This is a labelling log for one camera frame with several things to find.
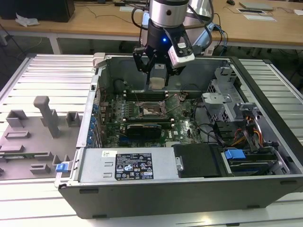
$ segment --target black plastic cover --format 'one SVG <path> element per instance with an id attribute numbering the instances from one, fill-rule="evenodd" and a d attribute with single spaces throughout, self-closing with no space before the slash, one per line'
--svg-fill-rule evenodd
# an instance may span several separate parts
<path id="1" fill-rule="evenodd" d="M 227 176 L 221 156 L 222 147 L 210 144 L 176 144 L 175 156 L 181 157 L 183 171 L 179 177 L 222 177 Z"/>

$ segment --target floor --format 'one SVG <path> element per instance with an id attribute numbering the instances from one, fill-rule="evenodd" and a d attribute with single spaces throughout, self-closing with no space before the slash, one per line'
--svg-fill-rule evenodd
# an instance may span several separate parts
<path id="1" fill-rule="evenodd" d="M 53 53 L 51 45 L 47 38 L 39 37 L 20 37 L 15 36 L 14 40 L 25 51 L 25 53 Z M 90 54 L 91 45 L 89 40 L 83 39 L 60 39 L 60 46 L 64 54 Z M 95 52 L 117 53 L 120 52 L 120 41 L 112 40 L 93 40 Z M 131 53 L 137 42 L 125 42 L 122 52 Z M 222 47 L 215 50 L 214 55 L 219 55 Z M 252 58 L 252 48 L 228 47 L 223 56 L 236 56 L 238 58 Z M 272 63 L 288 78 L 292 77 L 292 84 L 299 87 L 303 83 L 303 77 L 296 72 L 299 64 L 303 63 L 303 52 L 294 50 L 278 50 L 272 49 L 268 53 L 266 49 L 262 49 L 256 59 L 269 59 Z M 11 75 L 18 68 L 25 58 L 24 54 L 18 49 L 14 41 L 9 38 L 8 45 L 0 48 L 0 89 L 6 84 Z"/>

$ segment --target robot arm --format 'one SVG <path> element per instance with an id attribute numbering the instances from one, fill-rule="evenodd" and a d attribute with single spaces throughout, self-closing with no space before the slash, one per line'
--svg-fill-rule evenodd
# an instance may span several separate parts
<path id="1" fill-rule="evenodd" d="M 135 48 L 133 52 L 137 69 L 147 73 L 147 84 L 155 63 L 166 65 L 167 86 L 170 76 L 179 75 L 185 66 L 195 59 L 194 49 L 183 25 L 188 2 L 189 0 L 151 0 L 146 46 Z M 147 63 L 141 60 L 144 53 L 149 59 Z"/>

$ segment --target white sticker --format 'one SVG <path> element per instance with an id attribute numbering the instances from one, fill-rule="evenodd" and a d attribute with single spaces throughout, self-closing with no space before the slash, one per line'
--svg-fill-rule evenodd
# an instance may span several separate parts
<path id="1" fill-rule="evenodd" d="M 23 159 L 24 157 L 23 156 L 7 156 L 7 157 L 4 157 L 5 159 Z"/>
<path id="2" fill-rule="evenodd" d="M 116 150 L 103 150 L 102 157 L 116 157 Z"/>
<path id="3" fill-rule="evenodd" d="M 156 69 L 156 70 L 163 70 L 164 67 L 165 67 L 164 64 L 155 64 L 155 69 Z"/>

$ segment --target dark gray case exterior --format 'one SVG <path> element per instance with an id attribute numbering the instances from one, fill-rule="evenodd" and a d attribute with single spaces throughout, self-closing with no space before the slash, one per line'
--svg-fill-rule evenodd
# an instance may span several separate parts
<path id="1" fill-rule="evenodd" d="M 59 192 L 83 219 L 264 208 L 303 185 L 303 177 L 199 183 L 65 187 Z"/>

